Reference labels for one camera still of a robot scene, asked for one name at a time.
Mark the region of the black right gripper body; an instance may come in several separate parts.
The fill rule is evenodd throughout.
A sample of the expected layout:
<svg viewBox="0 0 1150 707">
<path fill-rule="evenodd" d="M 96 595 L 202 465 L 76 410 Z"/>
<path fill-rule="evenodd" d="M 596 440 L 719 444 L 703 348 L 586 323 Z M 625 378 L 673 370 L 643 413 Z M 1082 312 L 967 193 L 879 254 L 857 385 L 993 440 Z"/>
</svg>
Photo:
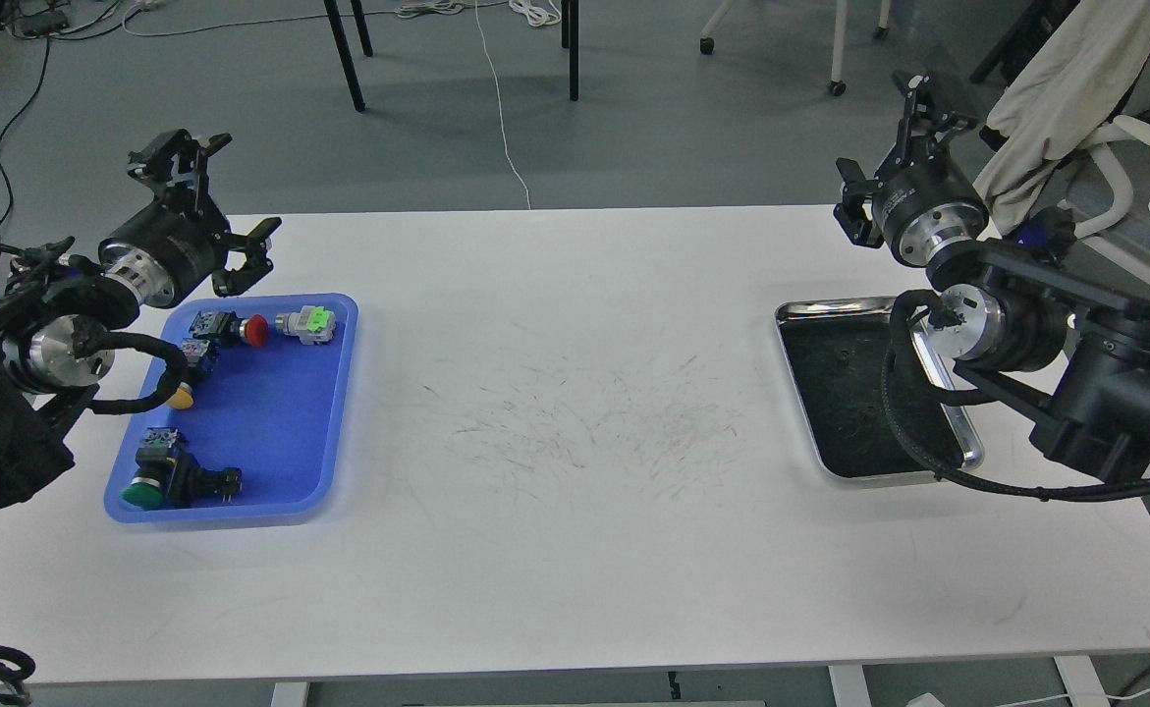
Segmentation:
<svg viewBox="0 0 1150 707">
<path fill-rule="evenodd" d="M 917 162 L 871 195 L 872 223 L 898 264 L 923 268 L 952 243 L 975 239 L 989 224 L 977 191 L 954 162 Z"/>
</svg>

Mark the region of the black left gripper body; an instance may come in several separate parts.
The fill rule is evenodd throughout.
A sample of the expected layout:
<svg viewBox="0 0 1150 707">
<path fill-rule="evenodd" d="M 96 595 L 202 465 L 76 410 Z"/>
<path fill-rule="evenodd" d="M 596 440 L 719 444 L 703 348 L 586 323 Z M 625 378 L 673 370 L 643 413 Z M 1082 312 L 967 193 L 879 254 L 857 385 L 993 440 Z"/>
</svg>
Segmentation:
<svg viewBox="0 0 1150 707">
<path fill-rule="evenodd" d="M 158 200 L 126 220 L 99 246 L 109 276 L 137 289 L 141 303 L 172 308 L 227 259 L 229 220 L 216 207 L 200 215 Z"/>
</svg>

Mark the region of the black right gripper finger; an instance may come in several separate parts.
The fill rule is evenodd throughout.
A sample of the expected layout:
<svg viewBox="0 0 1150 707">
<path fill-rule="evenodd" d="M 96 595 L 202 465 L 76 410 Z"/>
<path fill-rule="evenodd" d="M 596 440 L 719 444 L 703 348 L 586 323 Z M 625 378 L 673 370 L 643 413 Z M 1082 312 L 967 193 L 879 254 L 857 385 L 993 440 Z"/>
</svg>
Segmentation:
<svg viewBox="0 0 1150 707">
<path fill-rule="evenodd" d="M 884 244 L 883 232 L 866 207 L 872 197 L 883 189 L 883 183 L 866 178 L 862 167 L 852 157 L 838 157 L 835 166 L 841 178 L 841 195 L 839 202 L 834 206 L 834 216 L 841 230 L 852 245 L 877 249 Z"/>
<path fill-rule="evenodd" d="M 892 78 L 904 99 L 892 147 L 892 171 L 900 172 L 923 160 L 944 160 L 960 172 L 949 144 L 977 130 L 977 103 L 966 84 L 946 72 L 894 71 Z"/>
</svg>

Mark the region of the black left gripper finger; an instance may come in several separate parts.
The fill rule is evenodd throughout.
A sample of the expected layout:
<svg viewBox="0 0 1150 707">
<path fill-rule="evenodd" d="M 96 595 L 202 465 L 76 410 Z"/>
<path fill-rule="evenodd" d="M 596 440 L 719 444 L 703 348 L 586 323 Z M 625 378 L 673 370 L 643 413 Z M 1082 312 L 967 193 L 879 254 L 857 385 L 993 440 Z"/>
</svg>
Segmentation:
<svg viewBox="0 0 1150 707">
<path fill-rule="evenodd" d="M 201 143 L 185 129 L 158 135 L 129 153 L 126 175 L 151 190 L 153 200 L 176 213 L 204 213 L 209 205 L 207 164 L 233 143 L 233 135 L 214 135 Z"/>
<path fill-rule="evenodd" d="M 264 218 L 247 235 L 221 233 L 212 238 L 216 253 L 215 268 L 210 270 L 210 285 L 220 299 L 245 294 L 256 282 L 273 272 L 269 247 L 273 236 L 283 225 L 282 218 Z M 240 254 L 241 267 L 227 268 L 230 254 Z"/>
</svg>

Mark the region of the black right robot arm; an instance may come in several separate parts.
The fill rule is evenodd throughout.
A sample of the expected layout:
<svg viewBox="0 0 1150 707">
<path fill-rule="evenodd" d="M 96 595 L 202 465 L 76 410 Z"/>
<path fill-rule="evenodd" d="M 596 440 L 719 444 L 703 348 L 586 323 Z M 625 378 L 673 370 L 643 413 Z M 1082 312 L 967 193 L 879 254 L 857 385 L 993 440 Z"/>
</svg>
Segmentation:
<svg viewBox="0 0 1150 707">
<path fill-rule="evenodd" d="M 1027 224 L 987 238 L 989 210 L 949 143 L 977 112 L 948 75 L 894 72 L 904 100 L 894 147 L 872 175 L 852 157 L 835 220 L 850 243 L 887 246 L 928 287 L 890 312 L 880 397 L 894 438 L 935 478 L 1041 502 L 1103 504 L 1150 495 L 1150 299 L 1068 272 L 1072 237 Z M 933 454 L 900 422 L 894 390 L 949 407 L 1003 404 L 1032 421 L 1046 461 L 1089 486 L 987 481 Z"/>
</svg>

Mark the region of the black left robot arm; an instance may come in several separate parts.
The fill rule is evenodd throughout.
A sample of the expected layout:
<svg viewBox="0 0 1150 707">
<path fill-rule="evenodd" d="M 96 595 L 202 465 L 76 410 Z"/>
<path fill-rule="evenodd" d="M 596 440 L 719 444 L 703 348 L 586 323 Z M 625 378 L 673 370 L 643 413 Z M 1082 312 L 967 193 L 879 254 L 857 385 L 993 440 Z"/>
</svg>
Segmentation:
<svg viewBox="0 0 1150 707">
<path fill-rule="evenodd" d="M 97 259 L 74 255 L 72 238 L 0 245 L 10 258 L 0 295 L 0 509 L 72 468 L 66 438 L 82 413 L 150 412 L 192 381 L 181 346 L 131 331 L 143 307 L 174 308 L 204 282 L 215 295 L 241 295 L 273 272 L 279 218 L 235 233 L 212 200 L 209 160 L 229 143 L 175 129 L 132 152 L 126 172 L 152 198 Z"/>
</svg>

